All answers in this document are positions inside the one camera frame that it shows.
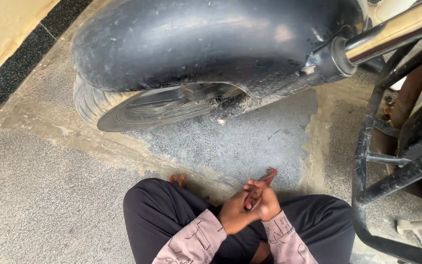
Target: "motorcycle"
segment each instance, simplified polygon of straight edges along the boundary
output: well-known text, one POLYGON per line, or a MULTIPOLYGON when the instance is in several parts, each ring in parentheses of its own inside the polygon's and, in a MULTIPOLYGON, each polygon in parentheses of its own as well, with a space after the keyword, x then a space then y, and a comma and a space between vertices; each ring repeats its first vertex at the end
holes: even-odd
POLYGON ((372 236, 365 219, 368 203, 422 178, 422 108, 410 117, 419 94, 402 87, 392 120, 376 116, 384 92, 422 67, 420 51, 396 69, 422 39, 422 1, 374 27, 369 27, 368 11, 366 0, 112 0, 73 37, 74 104, 86 123, 106 132, 206 113, 225 123, 350 77, 361 64, 375 65, 396 49, 378 67, 360 132, 353 222, 367 245, 422 264, 422 249, 372 236), (370 152, 373 131, 395 138, 398 145, 370 152), (367 161, 394 169, 366 188, 367 161))

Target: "concrete floor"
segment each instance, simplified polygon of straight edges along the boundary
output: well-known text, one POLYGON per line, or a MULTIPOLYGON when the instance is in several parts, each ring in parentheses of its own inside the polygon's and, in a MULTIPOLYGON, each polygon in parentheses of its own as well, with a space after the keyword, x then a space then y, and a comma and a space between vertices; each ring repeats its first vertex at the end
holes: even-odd
MULTIPOLYGON (((218 203, 267 166, 282 196, 324 193, 350 201, 353 153, 374 75, 359 71, 229 120, 207 116, 152 129, 105 133, 74 110, 71 37, 94 0, 0 109, 0 263, 131 263, 122 199, 145 177, 188 175, 218 203)), ((386 172, 370 167, 372 179, 386 172)), ((374 234, 422 220, 422 200, 399 191, 368 208, 374 234)), ((355 242, 352 263, 395 263, 355 242)))

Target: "pink long-sleeve shirt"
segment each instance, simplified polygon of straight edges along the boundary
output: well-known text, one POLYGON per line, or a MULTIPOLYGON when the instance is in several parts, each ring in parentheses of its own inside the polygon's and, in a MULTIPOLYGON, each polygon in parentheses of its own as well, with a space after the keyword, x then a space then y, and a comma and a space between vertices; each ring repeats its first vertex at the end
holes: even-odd
MULTIPOLYGON (((317 264, 286 215, 281 211, 265 226, 277 264, 317 264)), ((198 215, 159 251, 153 264, 208 264, 226 239, 226 231, 209 210, 198 215)))

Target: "beige wall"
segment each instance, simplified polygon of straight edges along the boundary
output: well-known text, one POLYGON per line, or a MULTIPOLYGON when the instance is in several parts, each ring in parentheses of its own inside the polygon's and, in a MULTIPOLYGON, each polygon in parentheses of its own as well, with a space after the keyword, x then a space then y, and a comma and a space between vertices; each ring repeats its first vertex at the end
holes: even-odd
POLYGON ((0 0, 0 65, 59 0, 0 0))

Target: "front fender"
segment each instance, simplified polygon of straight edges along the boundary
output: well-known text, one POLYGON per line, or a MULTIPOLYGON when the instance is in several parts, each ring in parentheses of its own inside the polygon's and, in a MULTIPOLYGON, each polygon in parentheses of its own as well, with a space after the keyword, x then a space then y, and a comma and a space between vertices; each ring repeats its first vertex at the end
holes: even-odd
POLYGON ((81 78, 124 92, 229 83, 260 98, 310 52, 362 31, 365 0, 112 0, 73 38, 81 78))

